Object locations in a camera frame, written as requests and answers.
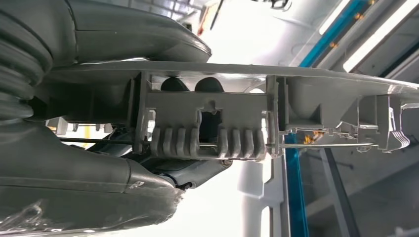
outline blue stripe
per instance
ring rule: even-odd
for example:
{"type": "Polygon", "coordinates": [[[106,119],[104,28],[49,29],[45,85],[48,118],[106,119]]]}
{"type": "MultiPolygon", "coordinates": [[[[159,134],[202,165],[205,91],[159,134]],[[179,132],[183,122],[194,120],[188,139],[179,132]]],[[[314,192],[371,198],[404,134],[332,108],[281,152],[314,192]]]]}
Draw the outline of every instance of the blue stripe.
{"type": "MultiPolygon", "coordinates": [[[[311,67],[323,55],[336,37],[351,23],[355,14],[367,3],[367,0],[352,0],[323,34],[323,37],[317,42],[310,53],[308,53],[306,58],[304,58],[300,67],[311,67]]],[[[285,136],[285,143],[295,144],[296,135],[290,134],[285,136]]],[[[287,161],[291,235],[295,237],[309,237],[298,150],[286,149],[285,157],[287,161]]]]}
{"type": "Polygon", "coordinates": [[[336,39],[337,36],[345,29],[351,22],[355,14],[361,10],[366,4],[367,0],[352,0],[346,6],[335,22],[323,34],[323,37],[317,42],[313,49],[304,58],[300,67],[309,68],[322,54],[329,48],[329,45],[336,39]]]}
{"type": "MultiPolygon", "coordinates": [[[[295,144],[296,135],[285,136],[285,143],[295,144]]],[[[287,161],[291,236],[309,237],[298,150],[285,149],[285,159],[287,161]]]]}

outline plastic wrap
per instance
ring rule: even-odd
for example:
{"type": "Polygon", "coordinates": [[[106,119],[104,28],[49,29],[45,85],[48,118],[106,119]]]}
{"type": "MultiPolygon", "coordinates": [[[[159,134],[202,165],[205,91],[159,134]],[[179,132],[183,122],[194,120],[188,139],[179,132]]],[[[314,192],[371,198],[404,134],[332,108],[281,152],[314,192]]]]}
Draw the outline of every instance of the plastic wrap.
{"type": "Polygon", "coordinates": [[[0,186],[0,235],[73,236],[159,224],[173,215],[184,193],[147,188],[144,181],[127,189],[135,193],[0,186]]]}

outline metal rod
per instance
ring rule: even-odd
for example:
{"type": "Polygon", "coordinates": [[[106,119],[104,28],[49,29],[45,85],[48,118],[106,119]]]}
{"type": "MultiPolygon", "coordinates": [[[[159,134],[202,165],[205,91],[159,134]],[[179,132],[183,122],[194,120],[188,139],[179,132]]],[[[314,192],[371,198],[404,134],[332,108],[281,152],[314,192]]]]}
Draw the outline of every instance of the metal rod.
{"type": "MultiPolygon", "coordinates": [[[[107,139],[86,139],[86,138],[65,138],[60,137],[62,142],[80,142],[80,143],[107,143],[107,144],[125,144],[132,145],[128,140],[107,140],[107,139]]],[[[216,143],[200,143],[200,147],[217,147],[216,143]]],[[[353,143],[353,144],[279,144],[279,148],[329,148],[329,147],[375,147],[374,143],[353,143]]]]}
{"type": "Polygon", "coordinates": [[[127,140],[107,140],[107,139],[87,139],[87,138],[66,138],[60,137],[62,142],[80,142],[80,143],[106,143],[132,145],[132,141],[127,140]]]}
{"type": "Polygon", "coordinates": [[[332,150],[325,148],[320,150],[323,159],[326,180],[335,206],[337,222],[339,223],[342,237],[359,237],[359,230],[356,224],[348,196],[340,178],[332,150]]]}
{"type": "Polygon", "coordinates": [[[221,7],[222,7],[223,3],[224,3],[224,0],[221,0],[221,1],[220,1],[220,3],[218,4],[217,11],[215,12],[214,19],[212,20],[212,22],[211,22],[211,26],[210,26],[210,28],[209,28],[210,30],[212,30],[212,29],[213,29],[213,27],[214,27],[215,21],[216,21],[216,20],[217,20],[217,18],[218,18],[218,13],[220,12],[220,9],[221,9],[221,7]]]}
{"type": "Polygon", "coordinates": [[[283,197],[284,201],[281,204],[281,233],[278,233],[278,231],[275,231],[274,226],[278,225],[278,222],[273,222],[271,220],[271,228],[273,228],[273,231],[271,232],[272,237],[291,237],[291,216],[290,216],[290,199],[289,199],[289,189],[288,189],[288,175],[287,175],[287,161],[286,161],[286,154],[285,151],[283,151],[282,162],[281,162],[281,173],[280,174],[274,174],[274,175],[282,175],[282,187],[283,187],[283,197]]]}
{"type": "Polygon", "coordinates": [[[334,148],[334,147],[376,147],[374,143],[348,143],[348,144],[279,144],[280,148],[334,148]]]}
{"type": "MultiPolygon", "coordinates": [[[[323,132],[328,133],[329,131],[325,130],[316,130],[316,129],[297,129],[297,131],[305,131],[305,132],[323,132]]],[[[333,132],[333,134],[342,134],[342,135],[350,135],[349,132],[333,132]]]]}

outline light fixture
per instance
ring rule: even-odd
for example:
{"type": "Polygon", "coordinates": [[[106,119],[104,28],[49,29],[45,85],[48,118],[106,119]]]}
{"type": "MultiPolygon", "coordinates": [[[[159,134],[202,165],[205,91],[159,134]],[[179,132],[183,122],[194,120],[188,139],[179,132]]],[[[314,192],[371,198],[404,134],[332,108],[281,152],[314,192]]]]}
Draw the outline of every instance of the light fixture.
{"type": "Polygon", "coordinates": [[[326,21],[323,23],[323,25],[319,29],[319,33],[323,35],[328,28],[332,25],[332,23],[336,20],[336,18],[340,15],[340,13],[345,9],[346,5],[351,0],[342,0],[340,1],[339,5],[333,10],[333,12],[329,15],[329,17],[326,19],[326,21]]]}
{"type": "Polygon", "coordinates": [[[350,72],[370,53],[416,6],[419,0],[406,0],[374,34],[359,47],[343,64],[343,69],[350,72]]]}

